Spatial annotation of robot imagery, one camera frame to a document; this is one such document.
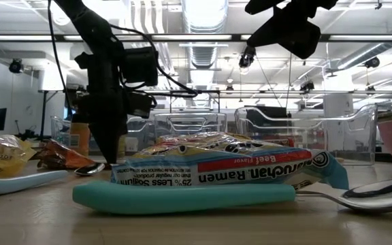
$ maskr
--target desk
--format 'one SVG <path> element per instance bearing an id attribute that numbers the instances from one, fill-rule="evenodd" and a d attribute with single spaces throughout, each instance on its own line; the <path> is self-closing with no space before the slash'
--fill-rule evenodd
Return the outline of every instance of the desk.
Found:
<path id="1" fill-rule="evenodd" d="M 392 164 L 346 168 L 351 187 L 392 178 Z M 31 172 L 34 164 L 25 173 Z M 319 198 L 158 216 L 101 214 L 71 200 L 73 186 L 109 175 L 70 176 L 0 196 L 0 245 L 392 244 L 392 214 L 359 215 Z M 306 190 L 339 193 L 324 184 Z"/>

